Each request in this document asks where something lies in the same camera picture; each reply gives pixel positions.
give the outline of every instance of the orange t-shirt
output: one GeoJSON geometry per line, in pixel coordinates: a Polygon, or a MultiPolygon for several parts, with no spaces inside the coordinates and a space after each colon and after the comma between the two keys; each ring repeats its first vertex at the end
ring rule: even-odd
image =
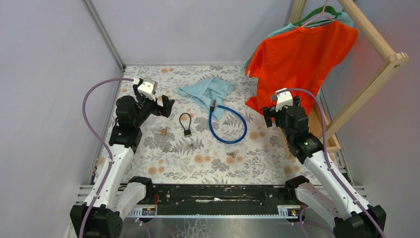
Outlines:
{"type": "MultiPolygon", "coordinates": [[[[271,95],[282,88],[302,88],[317,95],[330,70],[348,54],[356,41],[358,30],[341,22],[297,29],[270,37],[260,43],[245,74],[258,77],[257,95],[250,97],[247,106],[261,113],[271,107],[271,95]]],[[[304,92],[299,96],[309,115],[314,105],[304,92]]]]}

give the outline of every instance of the light blue cloth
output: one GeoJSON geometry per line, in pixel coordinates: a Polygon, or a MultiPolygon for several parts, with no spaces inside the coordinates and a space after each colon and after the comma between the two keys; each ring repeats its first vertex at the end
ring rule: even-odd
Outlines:
{"type": "MultiPolygon", "coordinates": [[[[353,20],[345,12],[342,12],[335,20],[337,20],[337,21],[339,21],[339,22],[341,22],[343,24],[346,24],[346,25],[348,25],[350,27],[356,28],[356,25],[353,22],[353,20]]],[[[323,25],[323,24],[325,24],[325,22],[321,22],[321,23],[318,23],[318,24],[311,25],[311,27],[319,26],[319,25],[323,25]]],[[[267,38],[270,38],[270,37],[273,37],[273,36],[277,36],[277,35],[280,35],[282,33],[285,33],[285,32],[291,31],[291,30],[294,30],[296,28],[298,28],[298,26],[294,26],[292,23],[290,23],[289,25],[287,25],[287,26],[285,26],[285,27],[283,27],[283,28],[281,28],[279,30],[276,30],[276,31],[271,32],[268,36],[266,36],[264,38],[264,40],[267,39],[267,38]]],[[[254,53],[255,53],[255,51],[251,54],[251,56],[245,62],[244,66],[242,67],[242,70],[245,70],[248,67],[249,63],[251,62],[252,56],[254,56],[254,53]]]]}
{"type": "MultiPolygon", "coordinates": [[[[223,99],[235,89],[236,82],[223,82],[220,78],[206,78],[197,83],[178,88],[181,96],[190,96],[190,98],[210,113],[212,100],[216,100],[216,105],[223,105],[223,99]]],[[[215,108],[213,119],[219,120],[223,115],[223,109],[215,108]]]]}

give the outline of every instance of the clothes hanger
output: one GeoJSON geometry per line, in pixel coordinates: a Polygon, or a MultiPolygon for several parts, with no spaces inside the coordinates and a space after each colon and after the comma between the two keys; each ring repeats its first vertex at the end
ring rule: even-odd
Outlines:
{"type": "Polygon", "coordinates": [[[300,21],[298,21],[298,22],[295,22],[295,23],[293,23],[293,25],[294,26],[301,26],[301,24],[302,23],[304,23],[305,21],[307,21],[307,20],[309,20],[311,17],[313,17],[313,16],[315,16],[315,15],[317,15],[317,14],[320,14],[320,13],[322,13],[322,9],[323,8],[325,8],[324,9],[324,11],[326,11],[326,12],[328,12],[328,13],[330,13],[331,15],[334,15],[335,16],[335,18],[337,18],[339,15],[341,15],[341,12],[337,12],[333,7],[331,7],[331,6],[326,6],[326,5],[324,5],[324,6],[321,6],[321,7],[318,7],[317,9],[315,9],[315,10],[313,10],[311,13],[309,13],[305,18],[303,18],[302,20],[300,20],[300,21]]]}
{"type": "Polygon", "coordinates": [[[330,19],[331,21],[334,21],[334,19],[332,19],[331,17],[325,15],[325,7],[327,6],[328,0],[325,1],[324,6],[322,7],[322,11],[321,14],[319,14],[318,16],[316,16],[315,18],[313,18],[312,20],[308,21],[307,23],[305,23],[302,27],[305,27],[306,25],[308,25],[309,23],[315,21],[315,19],[317,19],[320,16],[323,16],[327,19],[330,19]]]}
{"type": "MultiPolygon", "coordinates": [[[[334,19],[334,20],[335,20],[335,19],[337,19],[340,15],[341,15],[341,12],[340,12],[340,14],[339,14],[338,16],[335,16],[333,19],[334,19]]],[[[310,25],[315,25],[315,24],[320,24],[320,23],[323,23],[323,22],[328,22],[328,21],[331,21],[331,20],[327,19],[327,20],[322,20],[322,21],[317,21],[317,22],[311,22],[311,23],[309,23],[307,26],[310,26],[310,25]]]]}

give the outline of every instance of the teal shirt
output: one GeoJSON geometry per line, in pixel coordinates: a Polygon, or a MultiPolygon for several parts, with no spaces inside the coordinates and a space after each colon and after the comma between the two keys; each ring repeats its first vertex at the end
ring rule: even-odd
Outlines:
{"type": "MultiPolygon", "coordinates": [[[[348,26],[351,26],[353,28],[356,27],[356,25],[354,24],[353,20],[345,12],[342,12],[341,15],[339,15],[335,20],[336,21],[339,21],[339,22],[341,22],[343,24],[346,24],[348,26]]],[[[318,26],[318,25],[322,25],[322,24],[325,24],[325,22],[322,22],[322,23],[319,23],[319,24],[315,24],[315,25],[311,25],[311,26],[318,26]]],[[[285,32],[294,30],[296,28],[298,28],[298,26],[294,26],[292,23],[290,23],[289,25],[287,25],[287,26],[285,26],[285,27],[283,27],[283,28],[281,28],[279,30],[276,30],[276,31],[271,32],[268,36],[266,36],[264,38],[264,40],[267,39],[267,38],[269,38],[269,37],[277,36],[277,35],[280,35],[281,33],[285,33],[285,32]]],[[[251,56],[245,62],[244,66],[242,67],[243,70],[245,70],[248,67],[248,65],[251,62],[251,59],[252,59],[252,56],[254,55],[254,53],[255,53],[255,51],[251,54],[251,56]]]]}

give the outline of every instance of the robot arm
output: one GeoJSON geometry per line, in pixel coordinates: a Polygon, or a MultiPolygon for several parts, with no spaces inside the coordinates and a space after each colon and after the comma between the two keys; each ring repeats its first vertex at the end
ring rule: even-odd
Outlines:
{"type": "Polygon", "coordinates": [[[306,203],[320,214],[334,228],[336,237],[379,237],[375,226],[356,201],[372,215],[382,230],[386,218],[384,210],[379,205],[372,207],[341,173],[335,173],[336,178],[333,171],[338,171],[338,168],[329,155],[327,159],[330,167],[328,166],[322,143],[309,132],[309,119],[300,106],[299,97],[292,97],[290,92],[281,89],[272,96],[272,100],[277,102],[276,106],[262,110],[267,127],[272,126],[271,119],[274,118],[276,126],[280,127],[286,136],[290,152],[316,176],[330,196],[326,197],[308,179],[299,176],[286,182],[289,197],[306,203]],[[356,197],[356,201],[349,196],[343,185],[356,197]]]}
{"type": "Polygon", "coordinates": [[[162,95],[163,106],[155,97],[157,83],[135,79],[133,89],[136,99],[123,96],[116,101],[116,123],[109,139],[113,160],[107,157],[92,191],[82,205],[74,205],[70,218],[79,235],[82,220],[91,206],[84,226],[84,238],[119,237],[122,221],[139,201],[153,199],[150,178],[133,177],[126,189],[116,197],[121,178],[136,153],[142,132],[140,126],[154,114],[169,117],[174,100],[162,95]]]}

